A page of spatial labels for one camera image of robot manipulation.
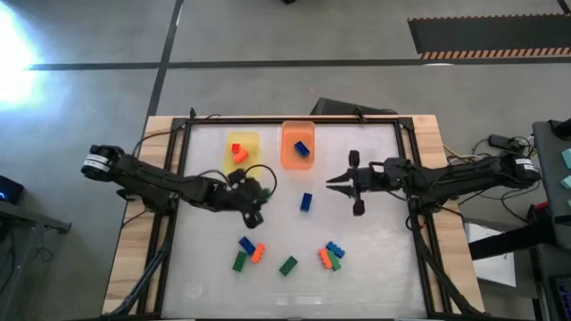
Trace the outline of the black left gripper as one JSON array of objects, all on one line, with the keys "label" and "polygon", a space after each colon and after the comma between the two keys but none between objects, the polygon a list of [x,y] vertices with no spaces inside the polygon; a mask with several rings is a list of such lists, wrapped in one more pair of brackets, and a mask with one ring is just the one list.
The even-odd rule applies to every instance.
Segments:
[{"label": "black left gripper", "polygon": [[246,171],[237,169],[228,175],[230,188],[223,187],[214,194],[214,209],[216,211],[238,211],[244,224],[254,229],[264,219],[261,207],[269,199],[261,198],[264,187],[253,177],[248,177]]}]

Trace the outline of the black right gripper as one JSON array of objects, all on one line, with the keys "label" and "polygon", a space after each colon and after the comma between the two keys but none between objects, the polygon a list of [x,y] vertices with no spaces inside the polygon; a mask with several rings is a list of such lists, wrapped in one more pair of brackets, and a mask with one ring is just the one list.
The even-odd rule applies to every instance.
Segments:
[{"label": "black right gripper", "polygon": [[365,202],[361,199],[361,194],[382,191],[385,188],[384,175],[375,172],[371,166],[360,168],[360,153],[350,150],[349,169],[338,177],[328,179],[326,183],[342,183],[349,180],[352,181],[351,185],[327,185],[327,188],[352,198],[352,213],[355,217],[360,217],[365,213]]}]

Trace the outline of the orange translucent plastic bin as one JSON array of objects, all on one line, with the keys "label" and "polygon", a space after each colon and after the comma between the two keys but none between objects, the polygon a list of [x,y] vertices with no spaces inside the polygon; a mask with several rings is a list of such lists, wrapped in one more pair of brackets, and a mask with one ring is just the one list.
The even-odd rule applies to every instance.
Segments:
[{"label": "orange translucent plastic bin", "polygon": [[[310,150],[307,158],[300,157],[294,144],[302,141]],[[311,169],[316,156],[316,127],[312,121],[287,120],[281,127],[280,160],[285,169]]]}]

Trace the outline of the yellow translucent plastic bin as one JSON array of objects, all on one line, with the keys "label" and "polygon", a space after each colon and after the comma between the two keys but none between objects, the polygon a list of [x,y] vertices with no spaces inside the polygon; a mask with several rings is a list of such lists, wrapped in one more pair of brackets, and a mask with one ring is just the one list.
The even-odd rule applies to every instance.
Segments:
[{"label": "yellow translucent plastic bin", "polygon": [[[231,152],[231,144],[240,144],[241,150],[247,149],[249,157],[240,164],[233,162],[235,153]],[[257,132],[234,131],[229,132],[223,144],[222,171],[230,174],[237,169],[247,170],[261,160],[260,135]]]}]

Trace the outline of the black power adapter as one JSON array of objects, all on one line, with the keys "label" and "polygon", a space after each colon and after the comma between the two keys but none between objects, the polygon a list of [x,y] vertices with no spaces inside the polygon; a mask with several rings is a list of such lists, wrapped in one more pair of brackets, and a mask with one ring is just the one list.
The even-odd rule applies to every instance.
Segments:
[{"label": "black power adapter", "polygon": [[487,143],[491,147],[505,151],[519,152],[521,150],[521,144],[516,138],[492,134],[488,136]]}]

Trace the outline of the white paper sheet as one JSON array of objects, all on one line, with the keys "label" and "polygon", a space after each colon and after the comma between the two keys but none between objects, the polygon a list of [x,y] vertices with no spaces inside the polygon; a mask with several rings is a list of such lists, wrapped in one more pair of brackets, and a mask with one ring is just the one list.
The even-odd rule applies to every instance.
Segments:
[{"label": "white paper sheet", "polygon": [[[474,223],[465,223],[465,232],[469,243],[499,235],[501,232]],[[481,280],[510,287],[517,286],[514,253],[504,253],[487,259],[474,260],[476,277]]]}]

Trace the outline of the black beam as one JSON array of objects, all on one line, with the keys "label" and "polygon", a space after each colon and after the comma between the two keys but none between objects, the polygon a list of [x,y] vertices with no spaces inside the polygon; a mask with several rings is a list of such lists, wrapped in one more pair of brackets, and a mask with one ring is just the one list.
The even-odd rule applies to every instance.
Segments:
[{"label": "black beam", "polygon": [[499,256],[513,251],[525,250],[539,244],[556,245],[556,238],[551,227],[543,224],[532,224],[517,229],[488,236],[468,244],[471,259],[480,260]]}]

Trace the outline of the small red object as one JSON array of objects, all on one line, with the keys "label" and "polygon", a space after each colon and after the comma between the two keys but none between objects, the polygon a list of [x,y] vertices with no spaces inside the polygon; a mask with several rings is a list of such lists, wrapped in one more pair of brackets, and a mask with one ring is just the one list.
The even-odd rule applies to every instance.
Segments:
[{"label": "small red object", "polygon": [[527,212],[526,218],[532,224],[542,223],[550,217],[549,204],[541,202],[532,204]]}]

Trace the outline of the grey side table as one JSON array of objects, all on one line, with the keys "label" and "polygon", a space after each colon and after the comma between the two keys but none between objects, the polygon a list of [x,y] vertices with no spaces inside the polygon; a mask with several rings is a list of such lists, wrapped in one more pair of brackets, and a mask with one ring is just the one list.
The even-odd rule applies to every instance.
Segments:
[{"label": "grey side table", "polygon": [[564,150],[571,148],[571,140],[554,136],[549,121],[536,121],[533,134],[556,242],[571,250],[571,189],[561,184],[562,179],[571,175],[571,169],[566,167],[561,156]]}]

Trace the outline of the black hazard-striped floor mat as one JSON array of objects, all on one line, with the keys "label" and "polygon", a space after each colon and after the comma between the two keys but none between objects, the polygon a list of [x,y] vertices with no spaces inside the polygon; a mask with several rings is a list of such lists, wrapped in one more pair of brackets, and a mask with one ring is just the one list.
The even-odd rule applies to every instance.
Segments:
[{"label": "black hazard-striped floor mat", "polygon": [[571,14],[411,18],[423,60],[571,57]]}]

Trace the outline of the grey metal stand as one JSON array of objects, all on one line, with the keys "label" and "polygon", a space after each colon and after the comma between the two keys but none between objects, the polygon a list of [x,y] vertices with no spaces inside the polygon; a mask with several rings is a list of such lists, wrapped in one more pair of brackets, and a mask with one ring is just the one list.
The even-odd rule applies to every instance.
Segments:
[{"label": "grey metal stand", "polygon": [[31,226],[49,227],[55,229],[60,234],[69,233],[71,228],[71,223],[69,222],[50,218],[9,202],[0,202],[0,218],[14,219],[19,223]]}]

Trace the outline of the black rounded object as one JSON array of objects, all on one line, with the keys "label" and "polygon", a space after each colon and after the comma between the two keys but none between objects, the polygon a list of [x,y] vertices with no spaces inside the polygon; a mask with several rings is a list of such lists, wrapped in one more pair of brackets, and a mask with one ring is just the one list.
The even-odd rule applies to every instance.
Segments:
[{"label": "black rounded object", "polygon": [[565,121],[551,119],[549,124],[554,136],[562,140],[571,140],[571,118]]}]

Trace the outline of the backlit keyboard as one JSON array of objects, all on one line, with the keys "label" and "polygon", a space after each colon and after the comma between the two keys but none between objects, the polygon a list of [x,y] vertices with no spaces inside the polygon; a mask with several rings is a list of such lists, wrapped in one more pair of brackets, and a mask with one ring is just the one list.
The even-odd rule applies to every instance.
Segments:
[{"label": "backlit keyboard", "polygon": [[571,321],[571,276],[554,277],[552,283],[558,314],[564,321]]}]

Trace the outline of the black device with blue light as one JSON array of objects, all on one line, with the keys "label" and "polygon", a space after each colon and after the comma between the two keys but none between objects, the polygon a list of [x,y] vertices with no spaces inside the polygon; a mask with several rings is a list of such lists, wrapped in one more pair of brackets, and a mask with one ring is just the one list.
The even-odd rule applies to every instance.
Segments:
[{"label": "black device with blue light", "polygon": [[0,175],[0,201],[17,204],[24,191],[23,185]]}]

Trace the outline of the black aluminium table frame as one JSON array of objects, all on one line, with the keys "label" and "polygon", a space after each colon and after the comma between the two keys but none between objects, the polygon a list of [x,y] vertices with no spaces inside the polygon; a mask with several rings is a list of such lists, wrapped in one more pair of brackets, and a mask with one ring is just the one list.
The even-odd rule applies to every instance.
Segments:
[{"label": "black aluminium table frame", "polygon": [[[401,133],[409,141],[404,144],[409,157],[416,149],[419,163],[429,168],[441,167],[446,156],[452,154],[442,140],[441,131],[435,115],[368,115],[366,120],[395,120],[401,126]],[[356,116],[220,116],[210,117],[212,125],[237,125],[253,127],[255,125],[280,125],[286,120],[320,121],[327,124],[335,122],[357,125]],[[147,121],[145,140],[136,148],[136,156],[153,165],[163,164],[167,169],[182,168],[183,144],[190,141],[184,133],[184,119],[175,116],[153,116]],[[460,224],[459,205],[455,201],[446,203],[448,210],[433,215],[433,228],[423,234],[429,245],[438,245],[443,269],[467,301],[476,309],[484,310],[484,303],[473,263],[469,257],[468,242],[463,226]],[[143,273],[147,262],[155,254],[160,242],[166,237],[167,224],[164,217],[146,218],[135,227],[120,232],[117,250],[112,264],[110,281],[103,301],[101,313],[109,314],[125,299],[130,287]]]}]

